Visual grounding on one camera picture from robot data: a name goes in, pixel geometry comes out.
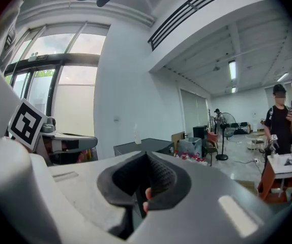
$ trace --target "black t-shirt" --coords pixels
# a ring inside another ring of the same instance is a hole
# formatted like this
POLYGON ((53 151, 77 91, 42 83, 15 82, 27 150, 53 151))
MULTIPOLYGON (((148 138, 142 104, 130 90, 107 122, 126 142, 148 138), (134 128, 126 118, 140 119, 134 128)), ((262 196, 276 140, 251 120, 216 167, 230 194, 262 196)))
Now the black t-shirt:
POLYGON ((273 106, 273 114, 270 114, 271 109, 268 110, 265 126, 270 129, 271 135, 277 135, 277 143, 279 149, 277 153, 279 155, 290 153, 291 145, 291 131, 290 131, 290 121, 286 119, 288 110, 286 107, 284 109, 279 109, 276 106, 273 106))

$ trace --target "black chair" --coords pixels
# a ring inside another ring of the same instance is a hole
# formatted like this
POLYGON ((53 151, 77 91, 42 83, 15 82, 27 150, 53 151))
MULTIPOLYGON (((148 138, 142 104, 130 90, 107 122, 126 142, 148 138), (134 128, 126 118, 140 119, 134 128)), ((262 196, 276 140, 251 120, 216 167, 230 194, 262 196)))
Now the black chair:
POLYGON ((202 142, 203 142, 203 145, 206 146, 205 147, 205 157, 207 154, 211 155, 211 166, 212 166, 213 153, 218 154, 217 148, 215 147, 215 143, 213 143, 207 139, 203 139, 202 142))

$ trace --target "electric fan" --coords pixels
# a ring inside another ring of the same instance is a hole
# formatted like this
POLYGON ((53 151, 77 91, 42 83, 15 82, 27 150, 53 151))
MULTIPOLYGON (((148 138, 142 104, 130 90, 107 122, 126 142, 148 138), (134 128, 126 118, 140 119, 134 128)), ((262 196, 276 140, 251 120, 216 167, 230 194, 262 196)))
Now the electric fan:
POLYGON ((223 116, 223 123, 226 124, 226 129, 223 133, 224 137, 229 138, 232 135, 234 135, 234 132, 236 130, 237 122, 235 118, 230 113, 222 113, 223 116))
POLYGON ((222 154, 216 155, 217 160, 225 161, 228 159, 228 156, 223 154, 224 151, 224 137, 229 138, 234 134, 235 128, 234 123, 236 123, 235 118, 229 113, 222 113, 222 123, 220 128, 222 129, 223 142, 222 142, 222 154))

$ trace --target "tree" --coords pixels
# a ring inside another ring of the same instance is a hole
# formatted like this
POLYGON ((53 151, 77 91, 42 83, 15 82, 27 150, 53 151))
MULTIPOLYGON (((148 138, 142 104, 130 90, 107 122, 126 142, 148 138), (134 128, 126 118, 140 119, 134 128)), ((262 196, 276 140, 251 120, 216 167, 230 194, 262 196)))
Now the tree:
POLYGON ((53 76, 54 70, 45 70, 45 71, 37 71, 35 73, 35 78, 41 78, 41 77, 50 77, 53 76))
POLYGON ((10 84, 10 81, 12 80, 12 75, 8 75, 5 77, 5 80, 8 84, 10 84))

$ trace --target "window frame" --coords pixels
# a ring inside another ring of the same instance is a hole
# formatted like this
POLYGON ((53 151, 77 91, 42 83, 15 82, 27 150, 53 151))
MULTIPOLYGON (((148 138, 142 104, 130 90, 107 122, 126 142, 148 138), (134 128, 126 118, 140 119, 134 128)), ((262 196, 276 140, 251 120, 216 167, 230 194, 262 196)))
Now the window frame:
POLYGON ((56 90, 59 86, 59 79, 64 66, 86 66, 98 67, 100 55, 86 53, 59 53, 50 54, 46 59, 29 62, 27 59, 21 60, 7 66, 4 76, 13 75, 10 85, 14 87, 16 76, 23 73, 31 72, 27 81, 23 98, 27 99, 29 91, 32 87, 33 77, 36 71, 54 69, 54 74, 49 87, 48 100, 46 105, 46 115, 52 116, 54 113, 54 103, 56 90))
POLYGON ((27 56, 27 53, 30 51, 36 40, 40 37, 49 36, 49 35, 56 35, 56 34, 74 34, 73 38, 67 45, 67 48, 64 53, 69 53, 70 49, 76 42, 78 36, 80 34, 92 34, 92 35, 102 35, 106 36, 109 30, 109 25, 107 24, 100 24, 100 23, 92 23, 92 22, 65 22, 65 23, 57 23, 57 24, 46 24, 44 26, 40 26, 37 28, 28 29, 18 40, 13 56, 10 62, 13 61, 13 58, 17 51, 19 50, 20 46, 23 42, 27 40, 31 40, 28 44, 26 49, 24 50, 22 56, 18 60, 24 60, 27 56))

